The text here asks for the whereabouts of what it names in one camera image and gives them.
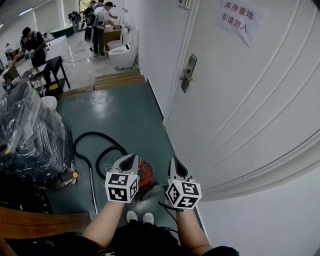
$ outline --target ceiling light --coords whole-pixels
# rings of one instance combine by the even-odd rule
[[[33,8],[24,10],[23,12],[19,13],[18,16],[24,15],[24,14],[26,14],[27,12],[30,12],[32,9],[33,9]]]

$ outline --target door lock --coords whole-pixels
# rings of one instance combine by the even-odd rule
[[[189,83],[193,81],[193,78],[191,76],[194,72],[194,69],[195,69],[195,66],[197,63],[197,59],[198,58],[196,56],[191,54],[186,68],[182,71],[183,77],[180,78],[180,80],[183,80],[182,84],[181,84],[181,88],[184,93],[186,93],[188,86],[189,86]]]

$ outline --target door frame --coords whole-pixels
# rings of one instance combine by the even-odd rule
[[[177,67],[176,67],[176,71],[175,71],[174,80],[173,80],[173,84],[171,87],[171,92],[169,95],[168,103],[165,107],[165,111],[163,114],[162,124],[164,127],[166,127],[168,124],[168,120],[169,120],[171,108],[174,104],[176,92],[177,92],[179,85],[181,84],[180,77],[182,76],[182,70],[184,68],[186,59],[188,57],[187,54],[188,54],[188,50],[189,50],[189,45],[190,45],[191,38],[192,38],[192,35],[194,32],[194,27],[197,22],[197,17],[198,17],[198,13],[200,10],[201,2],[202,2],[202,0],[193,0],[192,7],[190,9],[190,16],[189,16],[187,28],[185,31],[185,36],[183,39],[182,47],[181,47],[179,61],[178,61]]]
[[[186,63],[189,46],[202,0],[194,0],[182,44],[177,69],[166,106],[163,126],[168,124],[182,70]],[[245,176],[202,191],[203,202],[241,197],[279,186],[300,177],[320,166],[320,129],[296,148]]]

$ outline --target white cube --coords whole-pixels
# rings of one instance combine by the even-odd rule
[[[105,191],[108,201],[130,203],[138,192],[138,175],[107,172]]]
[[[166,191],[171,204],[178,209],[193,209],[200,201],[201,187],[199,183],[169,179],[169,188]]]

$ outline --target white door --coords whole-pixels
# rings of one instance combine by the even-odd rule
[[[311,0],[250,1],[268,9],[255,48],[215,25],[218,0],[202,0],[188,50],[193,82],[177,89],[166,126],[203,190],[268,165],[320,128],[319,12]]]

